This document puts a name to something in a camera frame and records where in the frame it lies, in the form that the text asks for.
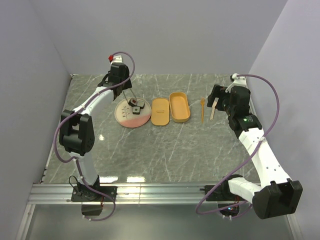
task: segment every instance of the orange lid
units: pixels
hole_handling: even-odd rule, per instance
[[[162,97],[153,99],[151,106],[151,122],[156,126],[165,126],[169,123],[169,100]]]

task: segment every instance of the marble table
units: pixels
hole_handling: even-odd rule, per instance
[[[65,101],[72,110],[95,90],[103,75],[74,75]],[[172,119],[166,126],[155,126],[149,120],[138,128],[125,128],[117,123],[114,109],[124,97],[106,105],[93,119],[95,144],[94,166],[103,183],[117,182],[200,182],[218,181],[242,163],[248,154],[228,126],[225,112],[216,111],[210,121],[211,108],[204,109],[201,123],[201,97],[207,97],[214,86],[230,84],[229,75],[218,74],[137,74],[132,90],[150,104],[157,97],[169,98],[173,92],[187,94],[191,117],[185,123]],[[64,158],[69,155],[59,146]],[[238,171],[247,180],[259,182],[252,162]],[[72,162],[50,156],[44,183],[67,183],[75,175]]]

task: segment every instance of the white wall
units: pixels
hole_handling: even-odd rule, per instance
[[[44,171],[70,75],[30,2],[0,1],[0,239]]]
[[[287,0],[30,0],[70,73],[247,73]]]
[[[296,215],[304,238],[320,238],[320,1],[289,0],[250,73],[269,79],[280,98],[279,120],[268,140],[303,193]],[[249,82],[262,124],[268,127],[276,103],[266,84]]]

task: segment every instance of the red object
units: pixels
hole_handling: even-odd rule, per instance
[[[109,61],[110,61],[110,63],[111,63],[112,60],[114,59],[114,56],[113,56],[113,55],[110,55],[108,59],[109,59]]]

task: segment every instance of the round plate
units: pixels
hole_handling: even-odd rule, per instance
[[[137,128],[148,122],[151,117],[151,106],[143,98],[137,97],[137,100],[144,101],[144,108],[141,109],[140,114],[132,113],[132,106],[129,106],[126,99],[123,99],[115,107],[114,116],[116,121],[127,128]]]

